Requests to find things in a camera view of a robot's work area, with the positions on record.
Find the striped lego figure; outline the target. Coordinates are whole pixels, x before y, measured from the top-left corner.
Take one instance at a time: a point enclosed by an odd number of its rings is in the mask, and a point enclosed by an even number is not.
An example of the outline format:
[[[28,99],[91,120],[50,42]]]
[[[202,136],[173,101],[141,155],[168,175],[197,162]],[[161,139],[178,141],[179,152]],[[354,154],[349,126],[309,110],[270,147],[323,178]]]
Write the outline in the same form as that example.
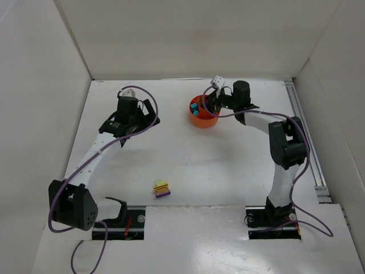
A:
[[[169,184],[163,180],[156,181],[153,190],[157,199],[171,194]]]

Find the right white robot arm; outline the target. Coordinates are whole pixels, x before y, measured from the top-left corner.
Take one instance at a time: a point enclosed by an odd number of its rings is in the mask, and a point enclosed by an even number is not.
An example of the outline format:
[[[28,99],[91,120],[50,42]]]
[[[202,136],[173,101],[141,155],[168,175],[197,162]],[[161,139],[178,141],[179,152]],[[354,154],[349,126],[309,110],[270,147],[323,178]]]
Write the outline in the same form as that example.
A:
[[[270,156],[275,164],[271,190],[263,209],[246,211],[250,228],[276,227],[282,225],[294,213],[292,201],[295,177],[309,153],[302,122],[296,117],[261,110],[251,102],[250,85],[238,80],[226,94],[225,80],[215,76],[210,82],[213,92],[204,92],[202,106],[212,116],[219,118],[220,110],[233,111],[235,119],[256,128],[269,137]]]

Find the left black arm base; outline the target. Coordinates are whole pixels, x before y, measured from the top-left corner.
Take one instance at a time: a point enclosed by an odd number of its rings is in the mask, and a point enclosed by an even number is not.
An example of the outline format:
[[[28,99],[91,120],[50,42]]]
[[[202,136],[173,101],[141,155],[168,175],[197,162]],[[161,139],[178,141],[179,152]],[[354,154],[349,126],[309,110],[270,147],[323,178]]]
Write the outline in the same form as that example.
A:
[[[145,207],[128,207],[126,221],[105,220],[108,227],[108,240],[143,240],[145,225]]]

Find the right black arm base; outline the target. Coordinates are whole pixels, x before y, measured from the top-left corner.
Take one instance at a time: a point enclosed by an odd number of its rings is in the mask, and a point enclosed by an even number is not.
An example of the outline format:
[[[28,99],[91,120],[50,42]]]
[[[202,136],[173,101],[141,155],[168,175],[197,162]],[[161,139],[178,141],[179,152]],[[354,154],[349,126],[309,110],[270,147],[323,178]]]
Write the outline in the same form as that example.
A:
[[[296,218],[295,209],[291,207],[288,212],[271,219],[265,207],[247,207],[244,223],[248,227],[250,240],[279,240],[301,239],[301,233],[297,223],[286,224]]]

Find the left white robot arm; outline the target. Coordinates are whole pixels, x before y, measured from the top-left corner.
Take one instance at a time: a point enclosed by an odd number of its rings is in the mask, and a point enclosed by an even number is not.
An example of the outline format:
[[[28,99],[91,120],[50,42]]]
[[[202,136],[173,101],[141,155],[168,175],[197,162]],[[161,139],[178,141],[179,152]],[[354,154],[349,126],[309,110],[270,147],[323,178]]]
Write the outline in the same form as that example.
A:
[[[75,171],[68,178],[53,180],[49,185],[50,231],[64,233],[74,228],[88,231],[95,223],[124,222],[126,203],[112,197],[96,202],[94,186],[107,162],[128,139],[159,123],[154,97],[143,100],[143,105],[139,106],[134,96],[118,96],[116,111],[100,126],[95,141]]]

